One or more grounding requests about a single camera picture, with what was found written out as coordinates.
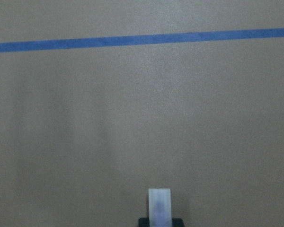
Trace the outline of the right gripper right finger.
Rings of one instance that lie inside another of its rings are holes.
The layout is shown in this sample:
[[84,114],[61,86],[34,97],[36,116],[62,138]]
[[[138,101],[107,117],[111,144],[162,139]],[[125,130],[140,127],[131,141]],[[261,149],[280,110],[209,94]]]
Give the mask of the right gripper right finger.
[[172,227],[184,227],[183,219],[172,218]]

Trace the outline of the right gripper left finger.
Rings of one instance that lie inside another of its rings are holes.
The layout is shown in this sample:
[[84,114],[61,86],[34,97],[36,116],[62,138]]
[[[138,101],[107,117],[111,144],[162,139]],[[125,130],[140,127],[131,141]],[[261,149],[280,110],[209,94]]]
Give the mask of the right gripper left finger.
[[149,227],[149,218],[139,218],[138,227]]

